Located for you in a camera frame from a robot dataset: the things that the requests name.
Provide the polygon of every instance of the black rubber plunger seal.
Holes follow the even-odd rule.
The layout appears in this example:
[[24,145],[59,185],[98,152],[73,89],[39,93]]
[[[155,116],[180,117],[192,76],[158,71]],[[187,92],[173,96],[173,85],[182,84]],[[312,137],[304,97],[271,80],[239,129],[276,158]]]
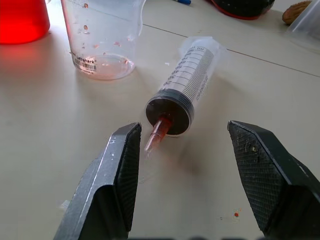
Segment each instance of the black rubber plunger seal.
[[183,134],[194,118],[194,106],[186,95],[174,89],[159,91],[145,109],[148,121],[154,126],[160,117],[172,121],[168,135]]

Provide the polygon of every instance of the plastic syringe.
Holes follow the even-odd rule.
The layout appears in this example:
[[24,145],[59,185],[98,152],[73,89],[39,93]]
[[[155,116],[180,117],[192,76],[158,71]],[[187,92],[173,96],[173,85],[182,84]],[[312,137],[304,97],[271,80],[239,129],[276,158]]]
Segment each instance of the plastic syringe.
[[153,126],[144,148],[147,154],[165,135],[179,136],[190,128],[195,108],[225,51],[212,37],[189,37],[182,44],[182,59],[145,108]]

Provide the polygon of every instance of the syringe nozzle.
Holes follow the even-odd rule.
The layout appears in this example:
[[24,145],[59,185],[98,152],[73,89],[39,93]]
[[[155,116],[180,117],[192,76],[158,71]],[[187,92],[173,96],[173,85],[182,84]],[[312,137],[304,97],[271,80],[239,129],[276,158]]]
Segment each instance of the syringe nozzle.
[[158,119],[158,121],[153,127],[150,138],[144,148],[144,152],[147,154],[147,156],[151,153],[153,149],[158,147],[164,136],[169,131],[171,125],[172,122],[165,117],[160,117]]

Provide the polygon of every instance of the red container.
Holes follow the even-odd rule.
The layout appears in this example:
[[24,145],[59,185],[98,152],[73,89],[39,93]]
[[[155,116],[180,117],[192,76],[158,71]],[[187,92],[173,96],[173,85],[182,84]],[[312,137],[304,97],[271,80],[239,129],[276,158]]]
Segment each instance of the red container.
[[23,44],[49,30],[45,0],[0,0],[0,44]]

